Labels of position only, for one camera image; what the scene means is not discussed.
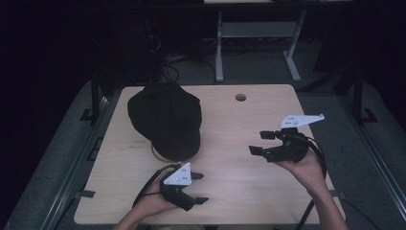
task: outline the human hand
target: human hand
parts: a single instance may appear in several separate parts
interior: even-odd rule
[[[162,195],[160,180],[165,176],[162,173],[147,188],[145,195],[141,197],[138,203],[129,211],[120,222],[114,227],[114,230],[133,230],[144,218],[159,214],[177,206],[167,202]]]
[[[323,176],[320,160],[316,153],[309,149],[303,160],[298,163],[292,161],[281,161],[275,163],[291,172],[293,176],[307,189],[313,196],[316,192],[324,191],[327,188]]]
[[[165,175],[165,172],[161,173],[161,175],[158,176],[154,182],[152,182],[144,193],[144,196],[142,196],[140,201],[134,206],[133,209],[141,208],[145,211],[146,217],[149,217],[169,209],[177,208],[176,205],[166,201],[160,194],[160,180]]]

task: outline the gray carpet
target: gray carpet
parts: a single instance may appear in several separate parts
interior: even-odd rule
[[[266,52],[247,53],[240,56],[224,57],[224,78],[222,84],[287,83],[301,88],[318,80],[323,73],[312,73],[320,44],[302,43],[294,58],[303,80],[290,79],[286,64],[282,59],[285,43],[271,46]],[[179,83],[212,84],[214,82],[214,56],[206,56],[207,63],[187,60],[173,64],[179,71]],[[331,180],[348,201],[373,219],[380,229],[406,229],[406,222],[397,210],[390,193],[386,189],[377,168],[372,162],[368,148],[363,144],[358,127],[348,113],[345,98],[332,93],[331,81],[312,93],[299,93],[298,97],[306,114],[323,113],[326,119],[311,125],[314,137],[323,147]],[[78,225],[73,216],[79,201],[73,199],[84,185],[91,172],[93,161],[87,161],[91,149],[99,137],[103,137],[120,91],[108,98],[102,116],[94,126],[80,121],[83,111],[91,107],[90,85],[83,86],[72,103],[65,119],[60,124],[54,140],[44,154],[24,195],[21,197],[10,219],[9,229],[53,229],[60,219],[57,229],[111,229],[111,225]],[[390,112],[383,105],[378,93],[365,84],[364,106],[372,110],[378,123],[365,124],[365,129],[383,153],[386,164],[402,188],[406,188],[406,135]],[[73,163],[81,162],[78,167]],[[49,215],[53,204],[61,204],[66,213],[60,210]],[[373,229],[359,213],[343,203],[350,229]],[[277,226],[278,229],[294,229],[294,226]],[[317,225],[306,225],[304,229],[320,229]]]

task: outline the robotic hand controller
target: robotic hand controller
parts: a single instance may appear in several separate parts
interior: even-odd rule
[[[309,141],[308,137],[298,131],[297,127],[321,121],[324,118],[323,115],[286,115],[281,122],[282,129],[280,131],[261,131],[259,133],[262,139],[280,139],[282,145],[268,149],[250,146],[251,154],[263,156],[267,162],[291,160],[298,163],[305,158],[308,148],[314,149],[315,146]]]
[[[183,166],[181,164],[175,164],[167,165],[161,170],[158,170],[147,182],[141,192],[138,193],[132,207],[134,207],[143,196],[153,195],[145,194],[145,192],[152,182],[167,169],[172,169],[172,171],[167,172],[167,174],[160,179],[161,189],[159,192],[166,201],[184,209],[185,211],[189,211],[195,204],[203,204],[208,200],[207,197],[192,198],[182,191],[182,189],[192,184],[192,180],[201,179],[204,175],[198,172],[191,172],[191,163],[187,163]]]

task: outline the cable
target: cable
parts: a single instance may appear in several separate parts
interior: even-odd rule
[[[212,69],[212,72],[213,72],[213,74],[214,74],[214,81],[213,81],[213,85],[215,85],[215,81],[216,81],[216,78],[215,78],[215,69],[213,68],[213,66],[208,62],[208,61],[206,61],[206,60],[201,60],[203,63],[205,63],[206,65],[208,65],[209,67],[210,67],[210,69]]]
[[[172,66],[169,66],[169,65],[164,65],[164,67],[166,67],[166,70],[167,70],[167,72],[162,73],[164,78],[167,81],[175,81],[175,82],[177,82],[179,80],[179,71],[176,68],[174,68]],[[169,69],[172,69],[173,71],[175,71],[175,73],[176,73],[176,78],[175,79],[173,79],[172,76],[170,75]]]
[[[324,154],[324,152],[322,150],[322,147],[313,138],[309,137],[308,139],[313,141],[314,144],[316,144],[316,146],[317,146],[316,147],[312,142],[310,142],[311,149],[316,153],[316,155],[320,159],[320,164],[322,165],[322,172],[323,172],[324,177],[326,178],[326,176],[327,176],[327,163],[326,163],[325,154]]]
[[[153,50],[150,50],[152,53],[155,54],[155,52],[158,52],[159,48],[161,48],[161,39],[156,35],[149,35],[148,37],[152,38],[151,42],[153,42],[154,39],[158,41],[157,47]]]
[[[187,58],[186,56],[165,57],[165,61],[178,61]]]
[[[243,44],[242,42],[236,42],[235,40],[226,40],[223,43],[223,48],[222,48],[222,54],[224,56],[241,56],[241,55],[245,55],[247,53],[249,53],[247,50],[247,46],[245,44]]]
[[[358,212],[358,214],[360,214],[363,218],[365,218],[376,230],[380,230],[379,227],[372,221],[371,218],[367,217],[367,215],[365,215],[360,209],[358,209],[357,207],[355,207],[355,205],[353,205],[352,203],[350,203],[348,200],[346,200],[345,198],[340,198],[340,200],[343,200],[347,205],[349,205],[349,207],[351,207],[353,210],[355,210],[356,212]]]
[[[214,49],[215,45],[217,43],[215,38],[207,38],[206,40],[210,41],[211,43],[209,43],[209,45],[207,45],[207,46],[202,47],[203,53]]]
[[[308,215],[310,215],[311,210],[314,207],[314,201],[313,199],[310,200],[310,202],[307,205],[307,208],[305,208],[304,214],[302,215],[301,221],[298,223],[298,225],[296,226],[295,230],[299,230],[302,229],[303,226],[305,225],[305,221],[308,218]]]
[[[135,198],[132,207],[134,207],[139,201],[140,199],[144,196],[144,193],[146,192],[146,190],[149,188],[149,186],[152,184],[153,181],[155,181],[156,178],[158,178],[158,176],[165,170],[169,169],[169,168],[173,168],[174,170],[179,169],[178,165],[166,165],[164,168],[162,168],[161,170],[158,170],[157,172],[155,172],[155,174],[147,181],[147,183],[144,185],[143,189],[141,189],[140,193],[138,193],[137,197]]]

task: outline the baseball cap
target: baseball cap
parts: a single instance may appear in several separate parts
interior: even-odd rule
[[[149,83],[127,104],[134,128],[171,161],[185,161],[200,148],[200,100],[175,81]]]

